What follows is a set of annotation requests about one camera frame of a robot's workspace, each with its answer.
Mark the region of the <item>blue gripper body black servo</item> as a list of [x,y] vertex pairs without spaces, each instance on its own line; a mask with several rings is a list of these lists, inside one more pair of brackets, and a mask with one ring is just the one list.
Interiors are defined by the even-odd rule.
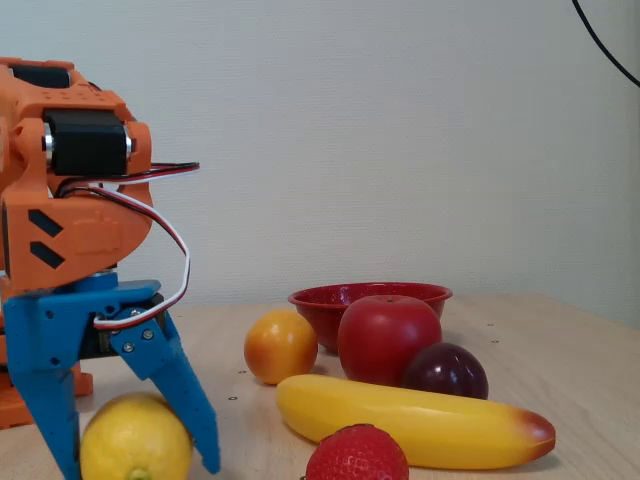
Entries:
[[117,335],[96,329],[94,320],[145,312],[163,300],[159,290],[157,280],[121,281],[107,273],[9,299],[3,306],[9,372],[53,371],[120,356]]

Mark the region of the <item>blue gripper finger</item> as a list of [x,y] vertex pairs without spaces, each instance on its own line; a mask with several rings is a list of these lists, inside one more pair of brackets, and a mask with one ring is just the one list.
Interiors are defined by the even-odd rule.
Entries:
[[215,410],[182,348],[168,313],[139,325],[114,330],[113,349],[141,380],[151,380],[191,434],[205,469],[221,469],[219,432]]
[[72,372],[13,374],[12,380],[65,479],[80,479],[79,417]]

